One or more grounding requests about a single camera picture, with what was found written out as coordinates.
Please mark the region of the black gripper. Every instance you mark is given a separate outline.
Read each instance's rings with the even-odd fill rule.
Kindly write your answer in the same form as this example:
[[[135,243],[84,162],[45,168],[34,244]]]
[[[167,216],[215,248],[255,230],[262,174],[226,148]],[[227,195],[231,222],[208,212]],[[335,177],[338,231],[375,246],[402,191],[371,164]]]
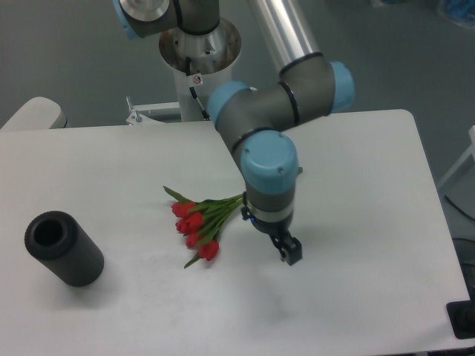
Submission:
[[[242,218],[250,220],[252,225],[260,232],[269,235],[272,244],[279,251],[281,260],[293,266],[303,257],[301,242],[289,232],[293,213],[276,222],[266,222],[258,219],[247,206],[241,209]]]

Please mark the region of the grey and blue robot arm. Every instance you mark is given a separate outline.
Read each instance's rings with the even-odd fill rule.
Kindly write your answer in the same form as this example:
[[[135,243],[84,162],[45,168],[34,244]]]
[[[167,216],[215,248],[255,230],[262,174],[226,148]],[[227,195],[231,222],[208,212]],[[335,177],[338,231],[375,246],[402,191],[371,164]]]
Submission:
[[[199,117],[213,123],[245,183],[242,194],[223,200],[195,202],[174,195],[176,227],[194,259],[216,258],[222,228],[240,210],[292,265],[302,258],[301,243],[289,232],[301,167],[285,131],[347,109],[355,85],[344,64],[324,58],[297,1],[251,1],[249,6],[275,60],[279,83],[255,90],[243,82],[222,82],[203,95],[195,79],[220,75],[240,51],[240,39],[221,16],[218,2],[114,2],[130,37],[160,35],[162,58],[188,79],[186,96],[196,102]]]

